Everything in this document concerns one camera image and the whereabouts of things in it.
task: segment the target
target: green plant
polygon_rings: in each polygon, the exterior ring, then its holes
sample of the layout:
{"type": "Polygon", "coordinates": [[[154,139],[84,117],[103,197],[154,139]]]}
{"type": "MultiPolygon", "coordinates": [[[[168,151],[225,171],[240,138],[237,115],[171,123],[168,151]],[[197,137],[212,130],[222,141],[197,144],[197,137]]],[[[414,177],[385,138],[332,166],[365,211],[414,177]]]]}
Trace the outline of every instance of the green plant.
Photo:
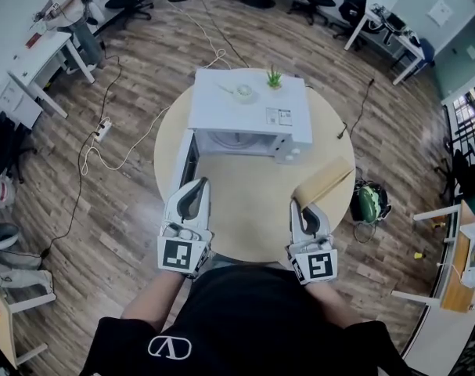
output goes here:
{"type": "Polygon", "coordinates": [[[282,74],[274,70],[274,66],[270,69],[270,72],[267,71],[268,76],[268,86],[273,89],[279,89],[281,87],[281,77],[282,74]]]}

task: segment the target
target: round wooden table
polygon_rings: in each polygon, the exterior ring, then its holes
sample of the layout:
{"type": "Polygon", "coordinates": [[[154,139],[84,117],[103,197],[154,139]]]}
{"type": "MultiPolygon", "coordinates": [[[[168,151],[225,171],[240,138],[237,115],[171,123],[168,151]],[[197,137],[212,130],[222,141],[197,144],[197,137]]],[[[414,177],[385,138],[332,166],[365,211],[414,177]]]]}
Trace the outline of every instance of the round wooden table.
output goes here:
{"type": "MultiPolygon", "coordinates": [[[[154,170],[160,195],[169,198],[171,177],[187,128],[193,87],[171,106],[157,134],[154,170]]],[[[322,96],[307,89],[313,146],[303,164],[276,164],[271,157],[207,155],[199,160],[196,177],[211,184],[211,249],[247,262],[282,262],[290,243],[290,200],[294,189],[337,156],[355,166],[354,150],[344,123],[322,96]]],[[[352,172],[315,203],[327,214],[331,230],[344,217],[354,190],[352,172]]]]}

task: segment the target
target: wooden floor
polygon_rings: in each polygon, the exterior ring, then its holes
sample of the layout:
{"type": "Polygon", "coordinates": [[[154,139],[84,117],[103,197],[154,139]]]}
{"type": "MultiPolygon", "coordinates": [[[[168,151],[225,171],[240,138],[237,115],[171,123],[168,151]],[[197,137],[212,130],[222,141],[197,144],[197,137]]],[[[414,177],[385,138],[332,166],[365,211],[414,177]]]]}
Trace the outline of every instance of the wooden floor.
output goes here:
{"type": "MultiPolygon", "coordinates": [[[[118,55],[122,76],[110,89],[105,115],[113,128],[100,150],[118,165],[149,123],[194,80],[197,68],[214,54],[202,31],[165,0],[152,0],[152,20],[121,20],[100,36],[107,55],[118,55]]],[[[429,226],[412,227],[412,214],[442,206],[437,194],[443,180],[432,170],[445,155],[444,115],[426,71],[397,87],[391,84],[390,61],[370,49],[346,52],[334,31],[307,25],[300,15],[286,15],[290,0],[278,0],[268,11],[238,0],[204,0],[216,24],[251,67],[274,66],[297,74],[322,94],[351,127],[361,110],[366,86],[371,88],[365,113],[352,141],[364,177],[382,183],[393,211],[367,244],[352,235],[349,214],[338,226],[337,288],[367,320],[384,321],[401,349],[422,307],[390,297],[393,288],[428,294],[441,236],[429,226]],[[426,253],[416,261],[413,253],[426,253]]],[[[226,49],[232,67],[243,63],[217,32],[201,0],[178,6],[197,20],[226,49]]],[[[222,62],[214,68],[225,68],[222,62]]],[[[34,127],[38,155],[23,166],[26,183],[18,187],[11,219],[23,231],[24,248],[39,252],[55,235],[65,233],[78,192],[77,152],[95,129],[103,94],[118,74],[117,58],[103,61],[90,85],[76,73],[61,75],[49,95],[69,117],[48,109],[34,127]]],[[[102,316],[119,316],[122,308],[156,274],[155,240],[163,201],[153,171],[156,124],[150,136],[118,172],[105,169],[95,154],[83,178],[82,196],[68,237],[56,242],[45,261],[55,278],[57,300],[15,315],[20,353],[46,342],[49,350],[27,364],[37,376],[71,375],[81,369],[102,316]]],[[[176,302],[179,311],[186,290],[176,302]]]]}

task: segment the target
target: black t-shirt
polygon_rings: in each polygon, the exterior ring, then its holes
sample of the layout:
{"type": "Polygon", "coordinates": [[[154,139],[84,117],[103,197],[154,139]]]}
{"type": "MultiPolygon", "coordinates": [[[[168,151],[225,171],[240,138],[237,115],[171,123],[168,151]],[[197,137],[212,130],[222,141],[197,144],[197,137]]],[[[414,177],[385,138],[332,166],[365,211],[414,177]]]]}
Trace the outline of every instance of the black t-shirt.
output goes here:
{"type": "Polygon", "coordinates": [[[341,329],[293,272],[230,266],[202,275],[162,333],[103,318],[81,376],[155,374],[409,375],[385,325],[341,329]]]}

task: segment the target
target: white desk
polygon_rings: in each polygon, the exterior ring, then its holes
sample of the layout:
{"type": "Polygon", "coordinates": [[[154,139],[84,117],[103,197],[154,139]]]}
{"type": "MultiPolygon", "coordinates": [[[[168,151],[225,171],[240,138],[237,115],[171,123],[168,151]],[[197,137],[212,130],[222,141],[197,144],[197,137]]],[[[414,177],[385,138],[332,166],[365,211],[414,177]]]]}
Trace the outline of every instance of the white desk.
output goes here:
{"type": "Polygon", "coordinates": [[[55,299],[56,296],[50,293],[26,301],[9,304],[2,297],[2,291],[0,291],[0,350],[15,369],[18,369],[18,366],[23,362],[28,361],[30,358],[33,358],[47,349],[48,346],[41,344],[22,356],[17,356],[13,338],[13,314],[35,308],[39,305],[44,305],[55,299]]]}
{"type": "MultiPolygon", "coordinates": [[[[455,227],[444,239],[444,262],[454,264],[462,274],[470,240],[459,231],[459,227],[475,222],[475,215],[468,205],[462,201],[450,208],[415,215],[413,219],[423,221],[454,213],[458,214],[455,227]]],[[[429,376],[443,376],[451,372],[475,326],[475,289],[461,285],[450,266],[438,269],[438,272],[437,288],[430,298],[392,292],[393,296],[426,304],[423,319],[402,357],[410,367],[429,376]]]]}
{"type": "Polygon", "coordinates": [[[85,77],[93,83],[95,79],[75,49],[74,44],[70,40],[70,34],[66,32],[45,32],[30,49],[25,48],[21,53],[15,56],[13,65],[9,68],[8,72],[29,94],[32,96],[36,95],[45,100],[49,106],[66,118],[67,113],[61,106],[51,99],[34,81],[45,65],[49,63],[54,56],[58,57],[63,69],[66,69],[60,52],[64,46],[69,49],[70,54],[75,58],[77,65],[81,68],[85,77]]]}
{"type": "MultiPolygon", "coordinates": [[[[355,38],[357,38],[357,35],[368,20],[376,24],[381,24],[380,17],[373,11],[371,11],[371,9],[366,9],[365,14],[359,22],[358,26],[355,28],[354,33],[352,34],[352,36],[350,36],[350,39],[348,39],[348,42],[345,45],[345,50],[348,50],[352,46],[352,43],[354,42],[355,38]]],[[[425,55],[423,54],[423,50],[421,47],[414,46],[409,40],[409,38],[405,37],[403,34],[400,36],[393,35],[393,38],[397,39],[398,42],[401,43],[401,45],[403,45],[407,50],[409,50],[410,52],[412,52],[412,54],[415,55],[415,59],[404,69],[404,71],[399,74],[397,78],[394,79],[393,84],[396,85],[400,81],[402,81],[404,77],[409,74],[421,60],[425,59],[425,55]]]]}

